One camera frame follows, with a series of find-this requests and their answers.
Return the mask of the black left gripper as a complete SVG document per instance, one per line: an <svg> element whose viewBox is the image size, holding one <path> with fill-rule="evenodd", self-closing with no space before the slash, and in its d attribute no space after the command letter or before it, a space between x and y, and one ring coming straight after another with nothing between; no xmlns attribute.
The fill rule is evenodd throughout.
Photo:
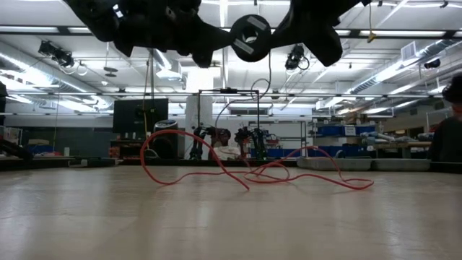
<svg viewBox="0 0 462 260"><path fill-rule="evenodd" d="M221 28L204 25L199 18L201 0L120 1L123 17L117 30L117 49L130 56L133 48L156 48L191 55L207 68L212 51L231 44L233 36Z"/></svg>

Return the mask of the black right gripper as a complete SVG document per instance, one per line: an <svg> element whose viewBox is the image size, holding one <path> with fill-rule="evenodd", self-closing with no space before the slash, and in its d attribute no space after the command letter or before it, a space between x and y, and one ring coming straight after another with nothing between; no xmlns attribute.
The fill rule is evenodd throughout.
<svg viewBox="0 0 462 260"><path fill-rule="evenodd" d="M343 48L335 26L340 16L371 0L294 0L292 18L285 17L270 38L271 47L303 43L325 67L335 64Z"/></svg>

